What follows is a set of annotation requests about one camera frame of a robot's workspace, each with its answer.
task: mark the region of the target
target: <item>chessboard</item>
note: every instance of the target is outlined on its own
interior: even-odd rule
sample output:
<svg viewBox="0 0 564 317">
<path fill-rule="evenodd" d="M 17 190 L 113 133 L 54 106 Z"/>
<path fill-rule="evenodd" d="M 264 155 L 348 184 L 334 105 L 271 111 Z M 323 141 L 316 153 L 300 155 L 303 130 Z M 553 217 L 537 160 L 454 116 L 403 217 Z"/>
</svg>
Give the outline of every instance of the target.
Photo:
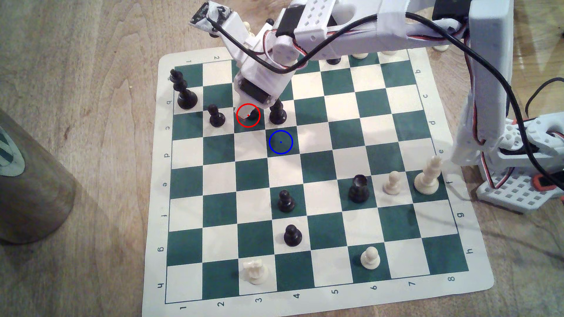
<svg viewBox="0 0 564 317">
<path fill-rule="evenodd" d="M 171 69 L 198 97 L 190 110 L 177 104 Z M 269 109 L 237 119 L 238 71 L 223 47 L 159 62 L 143 316 L 284 316 L 493 285 L 425 49 L 310 61 L 280 96 L 281 125 Z M 413 182 L 435 155 L 439 189 L 423 195 Z M 382 190 L 392 171 L 396 196 Z M 347 196 L 357 174 L 370 193 L 360 204 Z M 277 207 L 281 190 L 295 200 L 289 213 Z M 289 224 L 302 232 L 294 247 Z M 369 246 L 374 270 L 360 263 Z M 269 275 L 254 285 L 243 263 L 259 259 Z"/>
</svg>

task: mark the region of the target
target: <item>wooden table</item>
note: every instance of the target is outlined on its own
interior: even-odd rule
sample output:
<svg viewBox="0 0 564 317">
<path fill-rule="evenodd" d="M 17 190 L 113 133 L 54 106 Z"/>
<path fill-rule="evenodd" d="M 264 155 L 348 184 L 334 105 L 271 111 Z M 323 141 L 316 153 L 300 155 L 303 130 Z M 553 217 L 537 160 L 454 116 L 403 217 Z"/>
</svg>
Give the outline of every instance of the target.
<svg viewBox="0 0 564 317">
<path fill-rule="evenodd" d="M 171 52 L 221 45 L 188 26 L 201 2 L 0 5 L 0 107 L 81 184 L 58 231 L 35 244 L 0 245 L 1 315 L 140 315 L 157 65 Z M 289 0 L 224 3 L 256 30 Z M 561 0 L 515 3 L 513 87 L 521 102 L 564 75 L 563 7 Z M 452 47 L 429 55 L 454 134 L 469 88 L 464 59 Z M 554 83 L 532 115 L 563 110 L 563 91 Z M 464 168 L 464 176 L 475 199 L 477 168 Z M 564 315 L 562 204 L 552 201 L 531 215 L 473 204 L 493 288 L 312 315 Z"/>
</svg>

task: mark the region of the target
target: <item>black pawn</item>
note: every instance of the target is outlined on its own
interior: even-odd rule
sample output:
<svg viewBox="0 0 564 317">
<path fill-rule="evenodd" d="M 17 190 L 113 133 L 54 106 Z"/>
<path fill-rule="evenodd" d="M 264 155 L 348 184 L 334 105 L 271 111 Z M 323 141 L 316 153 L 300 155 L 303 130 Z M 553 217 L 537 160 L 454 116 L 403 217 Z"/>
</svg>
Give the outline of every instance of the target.
<svg viewBox="0 0 564 317">
<path fill-rule="evenodd" d="M 302 242 L 302 232 L 296 228 L 293 224 L 286 227 L 286 232 L 284 233 L 284 242 L 287 246 L 296 246 Z"/>
<path fill-rule="evenodd" d="M 334 59 L 328 59 L 326 62 L 329 65 L 337 65 L 338 63 L 341 62 L 341 58 L 339 57 L 339 58 L 334 58 Z"/>
<path fill-rule="evenodd" d="M 280 197 L 280 199 L 278 199 L 278 209 L 280 209 L 281 212 L 289 213 L 296 206 L 296 201 L 290 196 L 290 192 L 287 190 L 280 191 L 278 197 Z"/>
<path fill-rule="evenodd" d="M 208 106 L 208 112 L 210 113 L 210 124 L 214 127 L 220 127 L 225 123 L 225 115 L 217 109 L 215 104 Z"/>
<path fill-rule="evenodd" d="M 370 196 L 368 191 L 368 180 L 364 175 L 357 175 L 352 179 L 352 186 L 349 188 L 349 199 L 356 203 L 365 202 Z"/>
<path fill-rule="evenodd" d="M 278 99 L 272 107 L 270 107 L 270 122 L 275 125 L 281 125 L 286 122 L 286 110 L 284 110 L 284 105 L 280 99 Z"/>
</svg>

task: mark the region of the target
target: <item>red circle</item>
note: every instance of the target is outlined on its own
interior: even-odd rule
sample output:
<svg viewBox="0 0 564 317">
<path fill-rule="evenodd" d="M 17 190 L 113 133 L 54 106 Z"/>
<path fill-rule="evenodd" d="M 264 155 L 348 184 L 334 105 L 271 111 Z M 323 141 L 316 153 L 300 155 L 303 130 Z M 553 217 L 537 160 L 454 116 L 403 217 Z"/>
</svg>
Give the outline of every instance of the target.
<svg viewBox="0 0 564 317">
<path fill-rule="evenodd" d="M 252 105 L 253 107 L 255 107 L 255 108 L 257 109 L 257 111 L 258 111 L 258 120 L 257 120 L 257 122 L 256 122 L 254 125 L 243 125 L 243 124 L 241 123 L 241 121 L 239 121 L 239 109 L 241 109 L 241 107 L 243 107 L 243 106 L 245 106 L 245 105 L 248 105 L 248 104 L 250 104 L 250 105 Z M 254 105 L 254 104 L 252 104 L 252 103 L 242 104 L 241 106 L 239 106 L 239 107 L 237 108 L 237 112 L 235 112 L 235 117 L 237 117 L 237 122 L 239 122 L 239 124 L 240 124 L 241 126 L 243 126 L 243 127 L 253 127 L 253 126 L 257 125 L 258 121 L 261 120 L 261 110 L 260 110 L 256 105 Z"/>
</svg>

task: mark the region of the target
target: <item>white chess piece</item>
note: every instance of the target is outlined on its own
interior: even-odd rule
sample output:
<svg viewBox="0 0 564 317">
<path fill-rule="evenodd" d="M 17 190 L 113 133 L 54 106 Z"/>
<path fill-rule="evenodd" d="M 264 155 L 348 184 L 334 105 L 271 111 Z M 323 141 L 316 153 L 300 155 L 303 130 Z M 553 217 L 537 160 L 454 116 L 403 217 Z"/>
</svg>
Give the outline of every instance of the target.
<svg viewBox="0 0 564 317">
<path fill-rule="evenodd" d="M 439 175 L 440 156 L 433 156 L 423 169 L 423 172 L 415 177 L 415 189 L 425 195 L 434 194 L 439 188 L 439 181 L 437 180 Z"/>
<path fill-rule="evenodd" d="M 353 54 L 352 56 L 356 59 L 365 59 L 368 57 L 368 53 Z"/>
<path fill-rule="evenodd" d="M 388 195 L 397 195 L 399 194 L 399 172 L 392 171 L 388 176 L 388 181 L 384 184 L 384 191 Z"/>
<path fill-rule="evenodd" d="M 249 282 L 254 285 L 262 284 L 268 278 L 268 267 L 262 264 L 262 260 L 243 263 L 243 269 L 249 275 Z"/>
<path fill-rule="evenodd" d="M 366 251 L 360 256 L 360 263 L 362 266 L 369 270 L 374 270 L 380 265 L 380 255 L 378 254 L 378 249 L 373 246 L 369 246 Z"/>
</svg>

